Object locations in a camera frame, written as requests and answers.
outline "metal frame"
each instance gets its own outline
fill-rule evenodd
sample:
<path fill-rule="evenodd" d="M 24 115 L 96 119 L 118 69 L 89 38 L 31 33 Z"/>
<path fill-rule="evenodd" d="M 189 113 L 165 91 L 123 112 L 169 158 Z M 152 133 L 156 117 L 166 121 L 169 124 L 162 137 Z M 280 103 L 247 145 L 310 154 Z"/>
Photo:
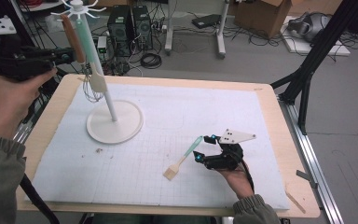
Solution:
<path fill-rule="evenodd" d="M 280 94 L 280 99 L 289 105 L 293 105 L 301 93 L 297 123 L 303 134 L 307 134 L 305 125 L 312 76 L 357 14 L 358 0 L 343 0 L 300 67 L 289 76 L 271 84 L 272 88 L 276 89 L 289 83 L 286 90 Z"/>
<path fill-rule="evenodd" d="M 167 55 L 171 55 L 171 51 L 172 51 L 172 40 L 173 40 L 172 16 L 173 16 L 173 12 L 174 12 L 174 10 L 172 10 L 172 6 L 173 6 L 172 0 L 168 0 L 169 18 L 167 19 L 167 21 L 168 21 L 167 22 L 167 35 L 165 38 L 165 48 L 164 48 L 165 53 Z M 229 0 L 225 0 L 223 9 L 222 9 L 221 19 L 220 19 L 220 25 L 219 25 L 219 28 L 216 30 L 217 46 L 219 49 L 219 56 L 221 58 L 226 57 L 226 48 L 225 48 L 225 41 L 223 39 L 223 31 L 225 29 L 228 6 L 229 6 Z"/>
<path fill-rule="evenodd" d="M 317 184 L 317 190 L 319 198 L 324 206 L 324 211 L 331 224 L 343 224 L 341 214 L 338 211 L 337 204 L 333 198 L 330 188 L 327 185 L 327 181 L 324 178 L 324 173 L 316 158 L 313 147 L 310 144 L 310 139 L 302 133 L 300 127 L 296 125 L 298 123 L 298 112 L 294 105 L 284 105 L 287 115 L 290 117 L 290 123 L 292 124 L 294 133 L 297 138 L 297 142 L 300 146 L 303 158 L 307 164 L 307 168 L 310 172 L 310 177 L 313 182 Z"/>

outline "cable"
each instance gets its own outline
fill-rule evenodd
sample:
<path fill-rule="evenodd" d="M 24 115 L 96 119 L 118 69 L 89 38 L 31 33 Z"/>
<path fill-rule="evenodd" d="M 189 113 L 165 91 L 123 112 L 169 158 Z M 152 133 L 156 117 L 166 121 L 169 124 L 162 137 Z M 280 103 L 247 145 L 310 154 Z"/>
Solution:
<path fill-rule="evenodd" d="M 207 29 L 209 29 L 210 27 L 207 27 L 207 28 L 204 28 L 204 29 L 201 29 L 201 30 L 196 30 L 196 29 L 193 29 L 193 28 L 189 28 L 189 27 L 185 27 L 185 26 L 173 26 L 174 27 L 177 27 L 177 28 L 180 28 L 180 29 L 174 29 L 175 32 L 179 32 L 179 31 L 190 31 L 190 32 L 193 32 L 193 33 L 198 33 L 198 34 L 208 34 L 208 35 L 215 35 L 215 32 L 216 32 L 216 27 L 214 27 L 212 29 L 212 31 L 208 31 Z"/>
<path fill-rule="evenodd" d="M 59 224 L 60 221 L 57 219 L 57 217 L 54 215 L 53 212 L 48 208 L 48 206 L 43 202 L 43 200 L 40 198 L 37 191 L 34 189 L 34 186 L 31 183 L 31 180 L 28 178 L 26 174 L 24 174 L 21 182 L 20 182 L 21 188 L 24 190 L 24 192 L 28 195 L 31 202 L 36 206 L 39 211 L 45 215 L 45 217 L 48 219 L 48 221 L 52 224 Z"/>
<path fill-rule="evenodd" d="M 249 184 L 251 185 L 252 191 L 255 192 L 255 184 L 252 179 L 251 173 L 249 172 L 248 166 L 246 165 L 244 160 L 241 160 L 241 169 L 245 172 L 246 178 L 249 181 Z"/>
<path fill-rule="evenodd" d="M 196 13 L 194 13 L 194 12 L 187 12 L 187 13 L 195 16 L 196 18 L 199 18 L 199 16 L 197 16 Z"/>
<path fill-rule="evenodd" d="M 158 39 L 157 36 L 153 35 L 153 37 L 154 37 L 154 39 L 155 39 L 155 40 L 158 42 L 158 44 L 159 44 L 159 49 L 156 50 L 155 47 L 153 47 L 153 50 L 155 50 L 156 53 L 159 54 L 159 53 L 161 52 L 161 50 L 162 50 L 162 44 L 161 44 L 161 42 L 159 41 L 159 39 Z"/>
<path fill-rule="evenodd" d="M 170 17 L 169 17 L 167 20 L 172 19 L 173 13 L 175 13 L 175 11 L 176 11 L 176 6 L 177 6 L 177 5 L 178 5 L 178 0 L 175 0 L 175 8 L 173 9 L 172 14 L 171 14 L 171 15 L 169 15 Z"/>
<path fill-rule="evenodd" d="M 82 72 L 84 74 L 84 80 L 83 80 L 83 92 L 86 96 L 86 99 L 92 103 L 97 103 L 99 102 L 102 98 L 103 98 L 103 93 L 102 92 L 96 92 L 92 89 L 92 87 L 90 86 L 90 73 L 88 72 L 87 69 L 82 69 Z"/>
<path fill-rule="evenodd" d="M 21 3 L 22 3 L 22 5 L 24 6 L 24 8 L 26 9 L 26 11 L 29 13 L 30 18 L 32 19 L 32 22 L 33 22 L 33 24 L 34 24 L 34 28 L 35 28 L 35 30 L 36 30 L 36 32 L 37 32 L 37 35 L 39 36 L 39 39 L 40 39 L 40 42 L 41 42 L 43 48 L 45 48 L 45 44 L 44 44 L 44 42 L 43 42 L 43 40 L 42 40 L 42 37 L 40 36 L 41 34 L 39 34 L 39 30 L 42 30 L 43 33 L 44 33 L 44 34 L 48 37 L 48 39 L 51 41 L 51 43 L 57 48 L 57 47 L 58 47 L 57 44 L 52 40 L 52 38 L 50 37 L 50 35 L 48 34 L 48 32 L 46 32 L 46 30 L 43 29 L 43 27 L 40 25 L 39 21 L 37 21 L 37 20 L 34 18 L 34 16 L 33 16 L 32 13 L 31 13 L 30 8 L 28 7 L 28 5 L 24 5 L 22 1 L 21 1 Z M 31 27 L 29 26 L 28 22 L 26 22 L 26 24 L 27 24 L 28 28 L 30 29 L 30 32 L 32 32 Z M 40 48 L 39 43 L 37 42 L 35 36 L 34 36 L 34 41 L 36 42 L 37 46 Z"/>
<path fill-rule="evenodd" d="M 307 53 L 300 53 L 298 52 L 297 48 L 296 48 L 296 41 L 295 39 L 302 39 L 300 37 L 296 37 L 296 36 L 291 36 L 291 35 L 275 35 L 272 38 L 265 38 L 264 36 L 267 35 L 267 33 L 265 31 L 262 30 L 255 30 L 255 29 L 242 29 L 242 28 L 234 28 L 234 27 L 228 27 L 225 28 L 226 31 L 224 32 L 224 37 L 232 37 L 231 40 L 233 40 L 234 38 L 236 38 L 238 35 L 240 34 L 245 34 L 248 35 L 248 43 L 256 45 L 256 46 L 266 46 L 266 45 L 270 45 L 272 47 L 278 47 L 280 45 L 281 42 L 283 41 L 292 41 L 293 42 L 293 47 L 295 50 L 295 53 L 299 56 L 307 56 Z M 328 57 L 330 57 L 334 62 L 336 62 L 336 57 L 337 57 L 337 52 L 339 51 L 339 49 L 342 46 L 345 45 L 336 45 L 338 48 L 335 51 L 335 53 L 333 55 L 328 55 Z"/>
<path fill-rule="evenodd" d="M 156 69 L 162 65 L 161 57 L 154 53 L 146 53 L 141 58 L 141 66 L 147 69 Z"/>
<path fill-rule="evenodd" d="M 132 58 L 132 56 L 133 55 L 135 55 L 135 40 L 137 39 L 137 38 L 139 38 L 141 35 L 138 35 L 137 37 L 135 37 L 133 40 L 132 40 L 132 42 L 131 42 L 131 44 L 130 44 L 130 51 L 131 51 L 131 56 L 129 57 L 129 59 L 128 59 L 128 61 L 127 61 L 127 64 L 131 67 L 131 68 L 135 68 L 135 69 L 137 69 L 140 73 L 141 73 L 141 77 L 143 77 L 144 76 L 144 73 L 142 72 L 142 70 L 138 67 L 138 66 L 134 66 L 132 63 L 131 63 L 131 58 Z"/>
<path fill-rule="evenodd" d="M 164 12 L 164 9 L 162 9 L 162 5 L 159 4 L 159 8 L 161 9 L 161 12 L 162 12 L 162 15 L 164 15 L 164 17 L 162 17 L 164 20 L 165 20 L 165 12 Z"/>

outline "brush handle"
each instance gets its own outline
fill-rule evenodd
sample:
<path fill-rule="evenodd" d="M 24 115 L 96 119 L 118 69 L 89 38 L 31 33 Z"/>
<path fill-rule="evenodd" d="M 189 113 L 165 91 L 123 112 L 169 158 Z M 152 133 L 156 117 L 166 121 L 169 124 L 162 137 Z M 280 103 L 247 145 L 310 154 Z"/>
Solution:
<path fill-rule="evenodd" d="M 83 49 L 84 51 L 86 51 L 86 55 L 89 59 L 89 62 L 94 63 L 94 58 L 92 57 L 92 46 L 91 46 L 92 39 L 90 40 L 88 38 L 86 27 L 84 26 L 84 23 L 81 19 L 76 20 L 76 29 L 80 37 L 80 41 L 83 45 Z"/>
<path fill-rule="evenodd" d="M 202 136 L 198 137 L 196 139 L 196 141 L 194 141 L 194 143 L 191 145 L 191 147 L 188 149 L 188 151 L 185 153 L 185 157 L 188 156 L 188 154 L 190 154 L 190 152 L 192 152 L 194 150 L 194 148 L 196 148 L 200 142 L 202 141 Z"/>
<path fill-rule="evenodd" d="M 69 44 L 73 49 L 75 49 L 77 62 L 80 64 L 85 63 L 86 58 L 84 57 L 83 50 L 80 47 L 79 40 L 75 34 L 71 22 L 69 21 L 68 16 L 62 14 L 61 19 L 62 19 L 63 30 L 66 33 L 66 37 L 68 38 Z"/>

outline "electronic device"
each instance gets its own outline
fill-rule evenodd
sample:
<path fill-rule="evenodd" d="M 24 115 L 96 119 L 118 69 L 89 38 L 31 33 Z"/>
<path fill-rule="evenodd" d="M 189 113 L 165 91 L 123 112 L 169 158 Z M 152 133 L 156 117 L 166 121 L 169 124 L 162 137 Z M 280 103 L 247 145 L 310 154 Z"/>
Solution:
<path fill-rule="evenodd" d="M 200 18 L 196 18 L 191 21 L 195 26 L 199 29 L 203 29 L 209 26 L 214 26 L 219 24 L 220 22 L 220 15 L 209 15 Z"/>
<path fill-rule="evenodd" d="M 239 142 L 255 139 L 254 134 L 241 133 L 227 129 L 221 137 L 213 134 L 211 136 L 204 136 L 203 139 L 204 142 L 209 144 L 216 145 L 217 142 L 222 148 L 222 153 L 220 155 L 205 156 L 198 151 L 193 151 L 196 162 L 204 164 L 209 170 L 233 171 L 237 169 L 237 167 L 242 166 L 241 169 L 245 172 L 252 190 L 255 190 L 252 176 L 242 160 L 243 150 L 239 144 Z"/>
<path fill-rule="evenodd" d="M 132 8 L 133 23 L 135 25 L 136 43 L 139 50 L 153 48 L 151 20 L 147 6 L 134 6 Z"/>
<path fill-rule="evenodd" d="M 307 42 L 314 43 L 321 35 L 330 18 L 320 12 L 305 12 L 301 17 L 290 20 L 288 31 L 296 31 Z"/>
<path fill-rule="evenodd" d="M 104 54 L 107 52 L 106 50 L 106 36 L 98 37 L 98 45 L 97 45 L 98 53 Z"/>
<path fill-rule="evenodd" d="M 22 46 L 8 17 L 0 19 L 0 76 L 25 80 L 54 66 L 75 60 L 73 49 L 40 49 Z"/>
<path fill-rule="evenodd" d="M 134 39 L 131 8 L 127 5 L 115 5 L 107 22 L 115 56 L 131 56 L 131 41 Z"/>

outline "gray floor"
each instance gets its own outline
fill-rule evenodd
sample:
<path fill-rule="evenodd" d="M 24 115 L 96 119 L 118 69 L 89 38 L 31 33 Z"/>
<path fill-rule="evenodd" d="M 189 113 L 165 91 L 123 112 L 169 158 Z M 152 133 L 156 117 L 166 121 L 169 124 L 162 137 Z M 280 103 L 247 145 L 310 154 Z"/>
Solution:
<path fill-rule="evenodd" d="M 58 41 L 62 35 L 52 34 Z M 249 43 L 248 35 L 225 41 L 227 56 L 222 60 L 216 55 L 213 36 L 176 33 L 171 56 L 162 51 L 162 66 L 156 70 L 142 68 L 143 76 L 272 83 L 294 72 L 304 60 L 288 53 L 283 43 L 260 47 Z M 350 57 L 337 57 L 336 63 L 326 58 L 316 71 L 310 89 L 307 130 L 344 222 L 358 223 L 358 49 L 350 52 Z M 141 74 L 132 69 L 129 75 Z M 58 216 L 62 223 L 77 223 L 81 215 Z M 36 212 L 19 212 L 17 223 L 47 221 Z M 322 211 L 319 218 L 294 218 L 292 223 L 327 220 Z"/>

